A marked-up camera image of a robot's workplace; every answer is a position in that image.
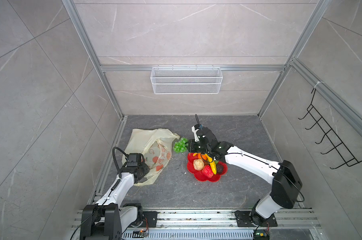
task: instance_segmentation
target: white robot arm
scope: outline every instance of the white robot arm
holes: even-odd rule
[[[291,209],[302,187],[296,170],[289,161],[269,161],[252,155],[228,142],[218,142],[214,134],[199,122],[192,127],[194,139],[189,140],[189,152],[207,154],[227,164],[236,165],[261,177],[272,185],[272,190],[253,207],[252,223],[259,226],[278,209]]]
[[[121,204],[128,190],[150,169],[143,155],[139,153],[129,155],[124,153],[127,161],[120,169],[116,160],[116,149],[124,152],[118,147],[112,150],[118,175],[105,195],[95,204],[87,205],[83,209],[79,236],[81,240],[118,240],[129,225],[138,227],[143,223],[143,211],[140,204],[125,204],[123,207]]]

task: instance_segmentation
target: red plate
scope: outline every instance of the red plate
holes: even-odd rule
[[[225,163],[223,162],[218,162],[218,164],[222,165],[224,167],[224,170],[222,171],[221,174],[215,174],[213,175],[213,177],[208,178],[207,176],[203,175],[202,170],[195,170],[193,167],[193,161],[195,159],[198,159],[197,156],[193,156],[193,153],[189,153],[188,154],[188,164],[186,165],[186,167],[188,168],[188,171],[190,173],[192,173],[194,175],[194,177],[199,180],[200,182],[205,182],[205,181],[210,181],[210,182],[217,182],[218,180],[220,180],[221,176],[226,174],[226,172],[228,171],[228,167]]]

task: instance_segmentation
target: black wire rack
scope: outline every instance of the black wire rack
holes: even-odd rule
[[[332,151],[332,150],[336,150],[337,153],[338,153],[338,154],[340,155],[340,157],[342,158],[342,160],[344,161],[344,163],[341,164],[340,166],[331,167],[330,169],[336,169],[336,168],[339,168],[339,167],[341,167],[341,166],[343,166],[343,165],[347,165],[348,167],[351,167],[351,166],[353,166],[353,165],[356,165],[356,164],[362,162],[362,160],[359,161],[359,160],[356,159],[356,157],[351,153],[351,151],[349,150],[349,148],[345,145],[345,143],[341,140],[341,138],[337,135],[337,133],[336,133],[336,132],[333,130],[333,128],[329,125],[329,123],[323,118],[323,116],[322,116],[322,115],[317,111],[317,109],[313,106],[312,103],[313,103],[314,95],[315,95],[315,93],[316,93],[316,89],[313,89],[311,93],[313,93],[311,104],[309,105],[309,107],[307,107],[307,109],[306,109],[307,113],[305,114],[305,116],[304,116],[303,118],[299,118],[299,120],[304,119],[304,118],[309,114],[309,115],[313,118],[313,120],[315,121],[315,123],[314,123],[313,126],[311,126],[310,128],[305,128],[305,129],[306,129],[306,130],[310,130],[310,129],[312,129],[314,126],[318,125],[318,126],[320,127],[320,129],[321,129],[321,130],[323,131],[323,133],[324,133],[321,141],[320,141],[320,142],[315,142],[315,143],[316,143],[316,144],[320,144],[320,143],[323,141],[323,139],[324,139],[325,137],[327,137],[327,138],[329,139],[329,141],[331,142],[332,146],[333,146],[333,148],[332,148],[331,150],[329,150],[329,151],[327,151],[327,152],[325,152],[325,153],[322,153],[322,152],[321,152],[321,154],[327,154],[327,153],[329,153],[329,152]],[[318,119],[316,120],[316,118],[313,117],[313,115],[312,115],[312,113],[311,113],[312,110],[315,111],[315,112],[320,116],[320,118],[318,118]],[[326,123],[326,125],[330,128],[330,129],[329,129],[328,131],[326,131],[326,132],[324,131],[324,127],[321,127],[321,125],[319,124],[319,121],[320,121],[321,119],[322,119],[322,120]],[[340,143],[338,143],[337,145],[335,145],[335,144],[333,143],[333,141],[331,140],[331,138],[329,137],[328,134],[334,134],[334,135],[337,137],[337,139],[340,141]],[[339,147],[339,146],[344,146],[344,147],[347,149],[347,151],[351,154],[352,159],[346,161],[345,158],[344,158],[344,157],[342,156],[342,154],[340,153],[340,151],[337,149],[337,147]]]

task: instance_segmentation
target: white wire basket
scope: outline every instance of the white wire basket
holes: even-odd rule
[[[214,94],[220,91],[219,67],[156,67],[150,75],[155,94]]]

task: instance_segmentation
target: ventilation grille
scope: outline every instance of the ventilation grille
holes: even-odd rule
[[[253,238],[253,230],[149,230],[149,236],[145,238],[134,234],[133,231],[126,230],[122,238],[125,240],[242,240]]]
[[[150,80],[155,94],[218,93],[222,73],[218,67],[158,67]]]

